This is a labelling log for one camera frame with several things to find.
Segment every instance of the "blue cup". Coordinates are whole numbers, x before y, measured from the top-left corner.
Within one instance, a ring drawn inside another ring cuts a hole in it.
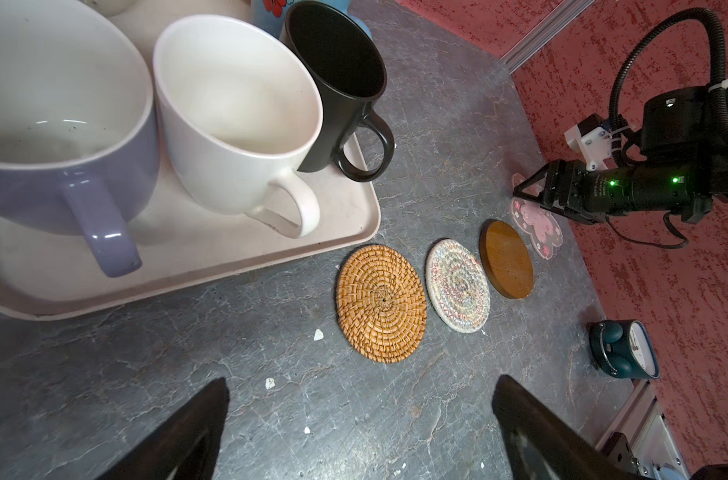
[[[281,34],[281,28],[284,26],[286,11],[289,7],[303,0],[252,0],[252,19],[254,26],[260,27],[267,33],[278,38]],[[366,26],[359,18],[348,14],[348,7],[351,0],[321,0],[321,2],[337,8],[340,12],[348,15],[353,22],[361,27],[364,32],[371,38],[369,27]]]
[[[0,216],[80,234],[111,277],[142,261],[126,222],[158,178],[150,74],[72,0],[0,0]]]

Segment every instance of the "red wall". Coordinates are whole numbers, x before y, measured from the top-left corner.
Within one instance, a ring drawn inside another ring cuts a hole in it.
[[[498,57],[505,55],[559,0],[397,0]]]
[[[606,116],[628,52],[659,21],[691,6],[721,18],[728,62],[728,0],[597,0],[514,72],[547,160],[575,158],[563,132],[594,111]],[[669,29],[632,68],[621,113],[637,128],[644,101],[706,83],[708,57],[699,24]],[[617,226],[631,238],[677,241],[660,213],[633,214]],[[607,315],[638,318],[650,332],[662,371],[654,386],[687,466],[728,462],[728,205],[716,203],[698,225],[682,226],[690,238],[683,250],[628,244],[606,226],[572,228]]]

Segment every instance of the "table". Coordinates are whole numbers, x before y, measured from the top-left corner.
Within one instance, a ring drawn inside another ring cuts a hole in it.
[[[375,182],[373,241],[424,279],[438,239],[478,255],[483,222],[510,222],[512,174],[543,159],[500,60],[391,0],[356,0],[351,14],[388,66],[376,110],[397,139]],[[359,130],[359,139],[367,158],[379,154],[374,135]],[[502,373],[594,442],[631,384],[591,364],[584,323],[603,313],[559,222],[553,260],[530,248],[529,297],[492,291],[489,321],[471,335],[428,307],[425,339],[394,365],[359,355],[337,326],[335,278],[353,249],[74,320],[0,314],[0,478],[96,477],[220,376],[231,390],[215,472],[223,480],[510,478],[491,411]]]

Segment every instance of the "black mug handle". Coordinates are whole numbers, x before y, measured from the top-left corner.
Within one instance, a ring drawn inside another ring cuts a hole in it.
[[[339,146],[339,149],[335,154],[335,163],[338,167],[340,167],[340,170],[342,170],[342,173],[345,174],[347,178],[357,182],[371,182],[382,175],[385,168],[388,167],[388,164],[393,158],[393,152],[396,149],[396,142],[393,139],[393,132],[391,132],[391,128],[388,127],[385,120],[380,118],[374,110],[369,110],[367,115],[359,120],[359,126],[367,127],[369,130],[375,132],[380,138],[383,148],[382,163],[377,170],[361,170],[356,168],[345,156],[345,153],[342,151],[342,145]]]

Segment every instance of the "coaster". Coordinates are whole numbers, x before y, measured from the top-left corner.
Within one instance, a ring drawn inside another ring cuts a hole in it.
[[[399,362],[425,334],[425,291],[415,269],[396,250],[365,246],[340,271],[337,313],[342,332],[360,354],[376,362]]]
[[[516,187],[526,179],[522,174],[513,174],[511,180],[513,186]],[[543,187],[535,184],[524,190],[528,190],[528,194],[536,196],[540,194],[542,189]],[[511,201],[511,216],[516,226],[529,235],[534,250],[539,256],[545,260],[550,260],[556,255],[556,250],[564,242],[564,236],[561,234],[561,227],[551,212],[543,210],[540,205],[533,202],[522,198],[513,198]]]
[[[495,220],[484,225],[478,242],[481,264],[492,286],[503,296],[521,299],[534,287],[527,246],[512,226]]]
[[[454,240],[438,242],[427,255],[425,283],[433,308],[453,330],[473,333],[487,322],[487,278],[463,245]]]

